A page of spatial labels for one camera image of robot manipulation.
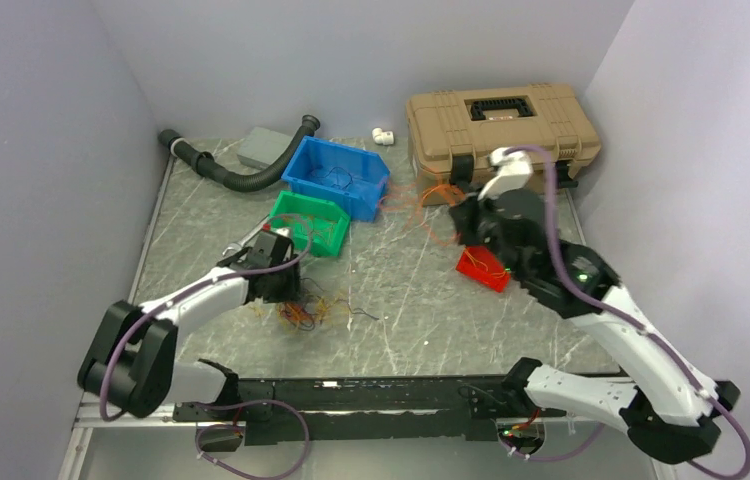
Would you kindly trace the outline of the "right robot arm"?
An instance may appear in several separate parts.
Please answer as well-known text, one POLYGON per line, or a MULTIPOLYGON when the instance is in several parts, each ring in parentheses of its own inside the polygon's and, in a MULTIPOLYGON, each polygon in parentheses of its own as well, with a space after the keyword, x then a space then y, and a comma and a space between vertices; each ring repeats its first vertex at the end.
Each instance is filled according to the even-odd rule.
POLYGON ((522 358, 502 382, 504 406, 515 415, 546 408, 588 417, 665 464, 711 454, 721 435, 715 420, 734 408, 739 388, 688 363, 594 250, 558 238, 554 214, 526 189, 494 199, 473 193, 449 209, 459 244, 486 248, 538 304, 600 344, 630 380, 569 374, 522 358))

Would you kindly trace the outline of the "white pipe elbow fitting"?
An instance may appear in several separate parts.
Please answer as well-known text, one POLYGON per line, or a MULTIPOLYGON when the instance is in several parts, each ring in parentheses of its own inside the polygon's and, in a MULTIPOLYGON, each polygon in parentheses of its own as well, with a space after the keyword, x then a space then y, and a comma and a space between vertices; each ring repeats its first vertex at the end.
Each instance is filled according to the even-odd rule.
POLYGON ((371 137, 377 145, 392 146, 395 143, 394 132, 391 130, 384 130, 380 127, 372 129, 371 137))

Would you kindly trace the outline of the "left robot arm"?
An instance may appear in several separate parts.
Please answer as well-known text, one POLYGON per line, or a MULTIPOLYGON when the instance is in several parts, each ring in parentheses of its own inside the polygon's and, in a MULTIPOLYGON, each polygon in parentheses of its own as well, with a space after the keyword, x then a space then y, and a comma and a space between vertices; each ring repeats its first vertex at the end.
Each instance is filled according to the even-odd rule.
POLYGON ((216 263, 198 280, 141 304, 117 301, 101 320, 77 375, 78 386, 99 398, 99 415, 112 422, 145 418, 160 406, 194 403, 215 420, 242 401, 239 376, 211 360, 180 362, 191 333, 256 300, 284 303, 301 292, 291 232, 258 228, 249 245, 216 263))

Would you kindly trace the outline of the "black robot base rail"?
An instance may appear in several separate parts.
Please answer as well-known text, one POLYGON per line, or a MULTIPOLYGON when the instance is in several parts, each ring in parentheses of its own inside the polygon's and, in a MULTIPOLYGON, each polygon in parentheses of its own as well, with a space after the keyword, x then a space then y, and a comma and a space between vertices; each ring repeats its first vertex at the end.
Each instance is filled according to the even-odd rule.
POLYGON ((525 391, 540 361, 503 375, 239 379, 208 406, 180 401, 177 422, 243 423, 249 446, 313 441, 457 437, 493 441, 539 411, 525 391))

